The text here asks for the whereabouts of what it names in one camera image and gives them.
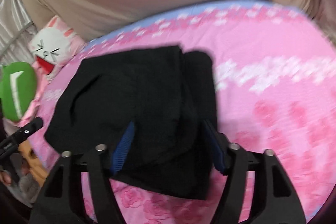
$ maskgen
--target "red triangle mouth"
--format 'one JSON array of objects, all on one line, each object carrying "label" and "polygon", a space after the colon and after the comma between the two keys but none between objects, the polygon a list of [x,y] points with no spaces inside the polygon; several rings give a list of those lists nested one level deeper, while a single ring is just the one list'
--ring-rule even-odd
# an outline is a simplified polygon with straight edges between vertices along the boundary
[{"label": "red triangle mouth", "polygon": [[53,71],[55,65],[49,63],[48,61],[45,61],[38,55],[36,56],[36,60],[40,64],[40,66],[44,69],[46,75],[49,75]]}]

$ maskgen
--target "black folded cloth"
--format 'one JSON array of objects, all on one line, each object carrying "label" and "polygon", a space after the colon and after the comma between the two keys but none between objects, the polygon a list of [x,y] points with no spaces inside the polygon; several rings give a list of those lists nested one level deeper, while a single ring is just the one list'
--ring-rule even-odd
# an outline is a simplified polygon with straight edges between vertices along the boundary
[{"label": "black folded cloth", "polygon": [[113,152],[132,121],[132,145],[122,170],[111,177],[205,199],[212,164],[200,132],[203,119],[217,124],[207,54],[182,54],[178,46],[131,50],[82,61],[45,138],[59,153],[80,155],[98,144]]}]

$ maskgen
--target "green pillow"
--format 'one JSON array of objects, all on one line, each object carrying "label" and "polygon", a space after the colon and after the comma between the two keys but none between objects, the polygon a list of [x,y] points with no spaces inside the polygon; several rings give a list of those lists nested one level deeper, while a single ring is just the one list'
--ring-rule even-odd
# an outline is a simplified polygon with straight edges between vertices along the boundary
[{"label": "green pillow", "polygon": [[31,65],[16,62],[4,67],[0,82],[3,116],[18,122],[34,99],[36,89],[37,78]]}]

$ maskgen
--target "white satin curtain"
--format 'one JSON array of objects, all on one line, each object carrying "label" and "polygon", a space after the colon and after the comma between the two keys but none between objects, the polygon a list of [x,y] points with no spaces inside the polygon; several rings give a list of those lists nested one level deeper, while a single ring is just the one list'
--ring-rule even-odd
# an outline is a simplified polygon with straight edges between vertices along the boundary
[{"label": "white satin curtain", "polygon": [[36,33],[21,0],[0,0],[0,63],[32,63],[27,45]]}]

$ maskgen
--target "mattress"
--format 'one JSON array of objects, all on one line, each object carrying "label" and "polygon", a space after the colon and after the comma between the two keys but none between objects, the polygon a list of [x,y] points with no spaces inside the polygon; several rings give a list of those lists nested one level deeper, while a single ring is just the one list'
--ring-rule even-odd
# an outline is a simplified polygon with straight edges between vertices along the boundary
[{"label": "mattress", "polygon": [[[310,220],[336,183],[336,54],[304,14],[262,0],[182,8],[90,42],[48,85],[41,100],[38,115],[45,125],[29,141],[45,167],[50,169],[59,155],[43,134],[81,60],[177,43],[185,52],[201,50],[212,57],[219,130],[247,150],[274,149]],[[206,201],[113,180],[111,185],[128,224],[208,224],[225,181],[212,171]],[[241,220],[248,217],[253,183],[254,173],[249,172]],[[95,219],[86,173],[82,184],[86,212]]]}]

